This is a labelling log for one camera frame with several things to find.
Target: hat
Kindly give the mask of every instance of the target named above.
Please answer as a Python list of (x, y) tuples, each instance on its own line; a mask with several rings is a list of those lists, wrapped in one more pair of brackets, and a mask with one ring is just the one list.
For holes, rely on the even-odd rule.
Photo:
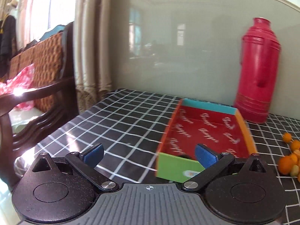
[(10, 3), (7, 3), (7, 6), (11, 6), (13, 8), (17, 8), (18, 1), (17, 0), (12, 0)]

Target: wooden chair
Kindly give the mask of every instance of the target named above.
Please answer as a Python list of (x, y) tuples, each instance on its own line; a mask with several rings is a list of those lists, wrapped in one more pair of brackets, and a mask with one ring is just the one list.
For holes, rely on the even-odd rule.
[[(78, 115), (73, 70), (73, 22), (63, 32), (32, 44), (11, 60), (10, 78), (34, 62), (33, 87), (22, 95), (0, 96), (0, 178), (13, 190), (20, 178), (15, 159)], [(33, 101), (44, 112), (13, 134), (8, 113), (19, 103)]]

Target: wall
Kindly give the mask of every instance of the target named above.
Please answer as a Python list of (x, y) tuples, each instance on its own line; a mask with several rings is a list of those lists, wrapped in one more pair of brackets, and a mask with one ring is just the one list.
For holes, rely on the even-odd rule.
[[(129, 52), (131, 7), (141, 10), (143, 48), (150, 43), (153, 53)], [(231, 105), (239, 83), (240, 39), (254, 17), (269, 19), (282, 45), (271, 112), (300, 119), (300, 9), (283, 0), (112, 0), (114, 87)]]

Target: black checkered tablecloth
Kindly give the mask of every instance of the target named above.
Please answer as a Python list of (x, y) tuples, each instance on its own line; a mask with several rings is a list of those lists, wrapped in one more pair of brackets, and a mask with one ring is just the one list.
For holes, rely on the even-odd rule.
[[(168, 183), (155, 177), (156, 149), (180, 98), (149, 92), (119, 89), (107, 98), (49, 135), (15, 162), (22, 176), (40, 152), (63, 157), (82, 152), (96, 143), (105, 149), (103, 160), (95, 168), (118, 184)], [(270, 114), (264, 124), (248, 123), (258, 152), (274, 170), (286, 190), (284, 224), (300, 224), (300, 183), (296, 178), (280, 176), (279, 158), (291, 153), (282, 142), (289, 132), (300, 138), (300, 121)]]

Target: chair armrest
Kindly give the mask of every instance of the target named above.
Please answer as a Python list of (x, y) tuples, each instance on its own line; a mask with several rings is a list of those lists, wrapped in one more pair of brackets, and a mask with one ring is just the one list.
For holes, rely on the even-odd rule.
[(5, 94), (0, 96), (0, 117), (9, 113), (15, 106), (22, 102), (42, 99), (61, 91), (64, 87), (74, 85), (74, 77), (53, 81), (46, 86), (27, 89), (20, 94)]

